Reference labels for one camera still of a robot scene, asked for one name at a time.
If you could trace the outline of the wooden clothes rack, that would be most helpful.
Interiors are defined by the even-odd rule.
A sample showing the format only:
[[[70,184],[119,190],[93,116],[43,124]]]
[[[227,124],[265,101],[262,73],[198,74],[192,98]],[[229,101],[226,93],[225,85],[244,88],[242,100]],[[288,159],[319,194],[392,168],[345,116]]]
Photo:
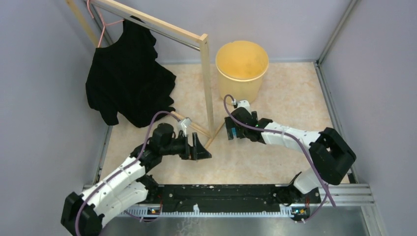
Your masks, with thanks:
[[[94,32],[86,17],[81,12],[80,7],[74,0],[66,0],[65,3],[80,23],[91,43],[97,46],[96,44],[100,35]],[[208,141],[205,144],[205,148],[208,148],[215,140],[220,129],[224,126],[222,122],[217,128],[214,128],[208,34],[197,35],[116,0],[92,0],[92,5],[102,12],[106,23],[112,23],[121,19],[129,20],[200,53],[208,129],[204,129],[196,123],[192,123],[191,127],[208,137]]]

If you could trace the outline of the blue plastic trash bag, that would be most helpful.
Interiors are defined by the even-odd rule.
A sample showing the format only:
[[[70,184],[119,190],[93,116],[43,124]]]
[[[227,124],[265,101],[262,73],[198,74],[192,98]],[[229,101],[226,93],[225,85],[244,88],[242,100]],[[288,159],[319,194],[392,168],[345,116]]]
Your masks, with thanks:
[[[236,129],[234,127],[230,129],[230,137],[231,139],[236,137]]]

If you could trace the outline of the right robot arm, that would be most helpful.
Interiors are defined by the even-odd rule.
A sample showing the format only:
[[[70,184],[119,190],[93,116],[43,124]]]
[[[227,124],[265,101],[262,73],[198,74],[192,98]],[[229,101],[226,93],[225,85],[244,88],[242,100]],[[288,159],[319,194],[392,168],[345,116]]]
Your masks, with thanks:
[[[288,195],[301,203],[308,193],[326,184],[339,185],[357,159],[341,135],[333,128],[307,131],[281,125],[271,119],[258,119],[256,112],[236,108],[225,117],[228,139],[249,139],[265,145],[279,145],[299,151],[307,157],[310,168],[289,184]]]

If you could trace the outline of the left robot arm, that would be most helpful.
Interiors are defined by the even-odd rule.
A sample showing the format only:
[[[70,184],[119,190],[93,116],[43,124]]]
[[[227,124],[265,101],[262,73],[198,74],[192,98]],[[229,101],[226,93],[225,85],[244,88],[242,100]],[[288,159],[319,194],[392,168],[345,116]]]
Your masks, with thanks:
[[[80,194],[70,193],[65,198],[60,223],[73,236],[98,236],[113,218],[132,205],[154,202],[158,184],[148,172],[167,155],[193,161],[212,157],[196,132],[192,133],[190,145],[183,130],[176,135],[172,125],[161,123],[107,177]]]

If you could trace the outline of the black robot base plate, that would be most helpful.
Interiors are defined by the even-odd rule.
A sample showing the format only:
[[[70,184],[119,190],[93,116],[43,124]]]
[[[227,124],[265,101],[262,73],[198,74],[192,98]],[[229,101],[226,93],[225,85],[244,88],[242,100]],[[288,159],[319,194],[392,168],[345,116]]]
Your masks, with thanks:
[[[276,184],[165,184],[150,191],[140,206],[162,207],[163,213],[279,212],[284,207],[319,204],[318,188],[302,194],[294,187]]]

